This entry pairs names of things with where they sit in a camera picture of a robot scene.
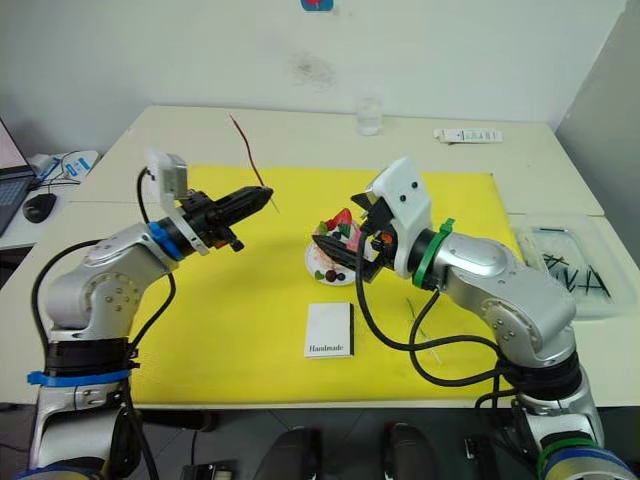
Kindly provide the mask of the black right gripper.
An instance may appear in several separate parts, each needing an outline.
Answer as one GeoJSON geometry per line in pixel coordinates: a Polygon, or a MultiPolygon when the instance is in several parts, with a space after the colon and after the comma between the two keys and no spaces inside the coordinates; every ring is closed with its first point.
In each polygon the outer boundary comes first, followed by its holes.
{"type": "Polygon", "coordinates": [[[349,249],[333,236],[313,235],[312,240],[334,263],[351,271],[356,270],[358,259],[361,279],[370,283],[383,268],[394,269],[398,246],[397,233],[391,225],[394,216],[384,199],[375,201],[369,193],[357,193],[350,199],[365,216],[360,227],[360,239],[364,241],[364,247],[358,248],[361,252],[349,249]]]}

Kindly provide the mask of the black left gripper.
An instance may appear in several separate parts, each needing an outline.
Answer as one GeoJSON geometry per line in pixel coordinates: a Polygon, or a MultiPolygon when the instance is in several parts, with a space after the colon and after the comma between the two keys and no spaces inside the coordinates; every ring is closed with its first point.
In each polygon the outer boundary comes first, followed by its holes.
{"type": "Polygon", "coordinates": [[[202,191],[192,191],[181,201],[182,219],[194,231],[196,239],[205,247],[220,249],[230,246],[234,252],[244,244],[231,226],[259,212],[274,191],[267,186],[246,186],[218,200],[212,200],[202,191]]]}

